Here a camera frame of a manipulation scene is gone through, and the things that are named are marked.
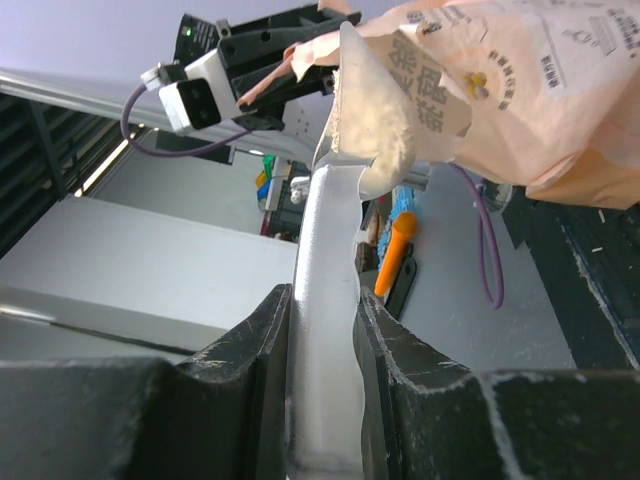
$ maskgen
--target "green object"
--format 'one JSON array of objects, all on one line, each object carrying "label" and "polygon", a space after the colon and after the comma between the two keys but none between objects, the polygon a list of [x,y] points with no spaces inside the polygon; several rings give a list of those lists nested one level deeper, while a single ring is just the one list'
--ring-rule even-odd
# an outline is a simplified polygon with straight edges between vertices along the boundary
[{"label": "green object", "polygon": [[271,171],[273,170],[273,162],[276,161],[276,157],[273,155],[265,155],[262,157],[262,165],[264,166],[264,173],[267,175],[267,182],[271,180]]}]

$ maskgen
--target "orange handle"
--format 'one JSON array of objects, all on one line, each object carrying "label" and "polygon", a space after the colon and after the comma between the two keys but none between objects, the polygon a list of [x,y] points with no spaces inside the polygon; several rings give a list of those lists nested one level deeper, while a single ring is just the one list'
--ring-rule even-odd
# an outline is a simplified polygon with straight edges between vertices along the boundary
[{"label": "orange handle", "polygon": [[411,212],[402,212],[391,226],[389,248],[382,261],[374,293],[381,297],[391,288],[396,278],[404,250],[418,229],[418,219]]}]

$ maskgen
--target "cable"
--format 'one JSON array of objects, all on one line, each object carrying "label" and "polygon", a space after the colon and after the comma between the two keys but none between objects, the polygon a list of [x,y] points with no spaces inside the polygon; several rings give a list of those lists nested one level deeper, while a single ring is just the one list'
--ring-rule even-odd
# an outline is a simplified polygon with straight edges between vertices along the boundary
[{"label": "cable", "polygon": [[151,155],[152,157],[160,158],[197,157],[199,155],[204,155],[205,153],[213,152],[214,150],[217,150],[220,147],[224,147],[225,145],[251,133],[246,130],[244,132],[236,133],[235,135],[220,142],[205,145],[204,147],[192,148],[191,150],[183,150],[181,152],[169,152],[166,150],[147,148],[131,138],[131,130],[129,129],[129,117],[131,116],[131,110],[133,110],[133,106],[146,91],[147,88],[144,86],[144,84],[140,85],[133,91],[131,96],[127,99],[127,102],[124,104],[124,107],[122,109],[122,118],[120,119],[120,132],[122,133],[122,136],[129,142],[129,145],[131,145],[132,148],[138,150],[139,152]]},{"label": "cable", "polygon": [[[451,167],[458,172],[460,177],[462,177],[462,180],[465,182],[467,187],[469,187],[469,191],[475,200],[476,208],[478,209],[478,250],[480,254],[480,277],[482,280],[482,288],[484,289],[484,293],[491,306],[498,309],[502,306],[502,302],[504,301],[504,276],[502,273],[502,262],[500,260],[498,242],[496,242],[496,236],[493,231],[493,224],[491,223],[489,212],[487,211],[487,207],[484,204],[484,200],[482,199],[479,189],[476,187],[469,174],[458,165],[453,163],[450,163],[449,165],[451,165]],[[487,237],[487,243],[489,244],[489,255],[491,256],[491,264],[493,265],[493,271],[496,277],[495,296],[491,294],[491,290],[489,289],[487,271],[484,263],[485,237]]]}]

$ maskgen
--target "table surface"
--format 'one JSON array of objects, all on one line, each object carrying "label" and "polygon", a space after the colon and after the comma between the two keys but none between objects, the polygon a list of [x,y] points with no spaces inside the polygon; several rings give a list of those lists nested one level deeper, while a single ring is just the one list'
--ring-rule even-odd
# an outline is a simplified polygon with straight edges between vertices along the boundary
[{"label": "table surface", "polygon": [[[492,214],[505,280],[500,310],[489,305],[478,267],[477,211],[446,165],[416,194],[418,274],[401,322],[421,340],[473,370],[575,368],[529,250],[513,248]],[[490,284],[493,272],[486,262]]]}]

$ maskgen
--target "cable connector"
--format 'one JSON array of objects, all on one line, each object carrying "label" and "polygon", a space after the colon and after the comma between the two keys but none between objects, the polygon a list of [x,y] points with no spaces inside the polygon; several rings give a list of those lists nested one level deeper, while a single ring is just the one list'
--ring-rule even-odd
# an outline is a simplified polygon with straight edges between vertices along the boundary
[{"label": "cable connector", "polygon": [[187,74],[184,71],[184,67],[180,65],[180,62],[175,60],[170,65],[159,63],[157,67],[147,70],[140,75],[140,79],[144,83],[147,91],[153,92],[172,83],[187,80]]}]

